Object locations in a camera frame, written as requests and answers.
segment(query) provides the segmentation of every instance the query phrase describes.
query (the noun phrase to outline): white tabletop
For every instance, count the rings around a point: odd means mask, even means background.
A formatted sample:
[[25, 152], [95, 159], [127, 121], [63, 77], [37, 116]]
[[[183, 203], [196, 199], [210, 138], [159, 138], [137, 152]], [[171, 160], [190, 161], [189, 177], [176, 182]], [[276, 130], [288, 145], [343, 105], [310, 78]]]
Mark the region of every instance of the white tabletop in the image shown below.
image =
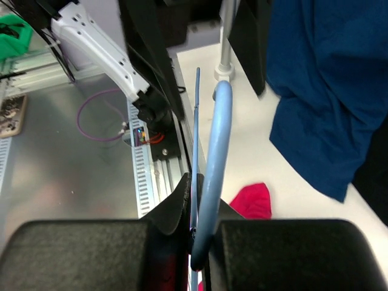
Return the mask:
[[[196, 68], [201, 68], [199, 138], [207, 156], [219, 45], [179, 53], [178, 60], [192, 105]], [[388, 227], [353, 185], [347, 190], [345, 203], [340, 203], [316, 191], [292, 169], [269, 141], [279, 97], [267, 87], [258, 98], [235, 55], [233, 64], [233, 125], [222, 198], [230, 202], [244, 186], [264, 182], [270, 190], [274, 219], [339, 218], [353, 222], [367, 238], [388, 282]]]

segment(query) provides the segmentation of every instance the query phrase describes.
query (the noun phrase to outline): red fabric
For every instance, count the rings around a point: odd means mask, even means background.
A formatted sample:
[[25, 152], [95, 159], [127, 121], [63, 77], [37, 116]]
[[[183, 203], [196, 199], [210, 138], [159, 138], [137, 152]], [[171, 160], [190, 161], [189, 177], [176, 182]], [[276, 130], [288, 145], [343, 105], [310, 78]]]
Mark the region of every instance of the red fabric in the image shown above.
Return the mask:
[[[235, 199], [229, 204], [246, 219], [271, 219], [271, 199], [264, 183], [253, 184], [241, 189]], [[200, 282], [198, 291], [203, 291]]]

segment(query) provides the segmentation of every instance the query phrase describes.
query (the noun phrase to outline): blue shirt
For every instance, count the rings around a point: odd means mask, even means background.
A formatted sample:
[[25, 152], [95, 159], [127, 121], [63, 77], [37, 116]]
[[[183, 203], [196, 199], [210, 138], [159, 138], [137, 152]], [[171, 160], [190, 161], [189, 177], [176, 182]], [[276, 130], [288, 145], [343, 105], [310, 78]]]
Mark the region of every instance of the blue shirt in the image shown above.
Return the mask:
[[344, 201], [388, 113], [388, 2], [275, 0], [267, 82], [282, 97], [270, 140], [314, 188]]

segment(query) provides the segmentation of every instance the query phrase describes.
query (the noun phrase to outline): metal pole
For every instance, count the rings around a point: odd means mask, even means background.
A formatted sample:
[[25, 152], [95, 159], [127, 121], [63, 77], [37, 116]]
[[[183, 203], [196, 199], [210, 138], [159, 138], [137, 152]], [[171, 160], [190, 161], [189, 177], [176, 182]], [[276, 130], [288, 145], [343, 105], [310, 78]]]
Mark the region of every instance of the metal pole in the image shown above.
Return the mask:
[[235, 68], [230, 62], [232, 48], [228, 37], [232, 30], [233, 20], [235, 17], [236, 0], [225, 0], [224, 19], [221, 35], [221, 61], [215, 69], [215, 78], [217, 80], [225, 79], [230, 81], [235, 74]]

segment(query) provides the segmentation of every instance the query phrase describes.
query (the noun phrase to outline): electronic component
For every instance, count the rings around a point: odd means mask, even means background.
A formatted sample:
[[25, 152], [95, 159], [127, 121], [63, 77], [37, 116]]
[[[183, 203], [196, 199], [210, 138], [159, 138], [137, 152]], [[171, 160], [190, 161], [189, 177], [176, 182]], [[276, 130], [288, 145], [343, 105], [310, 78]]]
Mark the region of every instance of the electronic component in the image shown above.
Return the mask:
[[21, 132], [27, 95], [16, 95], [4, 99], [0, 108], [0, 138]]
[[133, 144], [135, 147], [139, 147], [147, 142], [145, 135], [144, 127], [133, 129]]

